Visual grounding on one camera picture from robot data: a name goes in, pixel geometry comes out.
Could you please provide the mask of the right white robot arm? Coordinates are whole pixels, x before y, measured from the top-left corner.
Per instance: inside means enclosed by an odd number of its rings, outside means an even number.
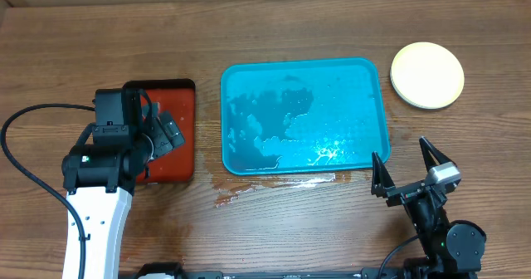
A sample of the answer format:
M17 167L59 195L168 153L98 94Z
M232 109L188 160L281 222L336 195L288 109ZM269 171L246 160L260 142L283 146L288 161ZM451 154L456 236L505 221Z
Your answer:
M397 187L378 153L372 153L371 194L384 198L389 207L402 206L416 235L395 247L382 261L375 278L476 278L481 270L487 236L467 220L450 221L444 205L447 194L462 180L457 164L428 139L419 139L426 177ZM411 242L418 241L423 257L408 258L401 268L389 268L392 258Z

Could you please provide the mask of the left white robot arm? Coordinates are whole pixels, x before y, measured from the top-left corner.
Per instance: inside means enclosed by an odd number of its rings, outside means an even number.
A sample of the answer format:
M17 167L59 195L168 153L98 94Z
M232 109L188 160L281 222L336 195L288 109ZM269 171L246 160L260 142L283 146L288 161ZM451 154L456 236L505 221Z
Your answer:
M124 225L136 180L149 163L185 142L171 114L142 89L95 93L95 122L63 159L71 210L64 278L116 278Z

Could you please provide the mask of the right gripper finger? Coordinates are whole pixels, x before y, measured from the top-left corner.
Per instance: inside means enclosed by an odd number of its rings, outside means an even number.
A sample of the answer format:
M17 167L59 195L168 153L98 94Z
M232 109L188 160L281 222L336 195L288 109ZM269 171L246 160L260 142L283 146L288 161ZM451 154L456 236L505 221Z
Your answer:
M372 153L372 164L371 194L377 197L387 197L388 193L395 189L395 184L377 152Z
M442 164L454 163L453 160L438 150L426 137L422 136L419 139L419 145L427 171Z

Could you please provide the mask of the yellow-green plate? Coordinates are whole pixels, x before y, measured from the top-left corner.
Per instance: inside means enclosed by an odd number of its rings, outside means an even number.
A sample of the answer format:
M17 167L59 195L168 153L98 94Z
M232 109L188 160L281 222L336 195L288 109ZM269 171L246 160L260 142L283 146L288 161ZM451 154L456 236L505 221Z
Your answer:
M457 57L432 42L414 42L393 58L390 79L408 104L438 110L454 103L464 89L465 73Z

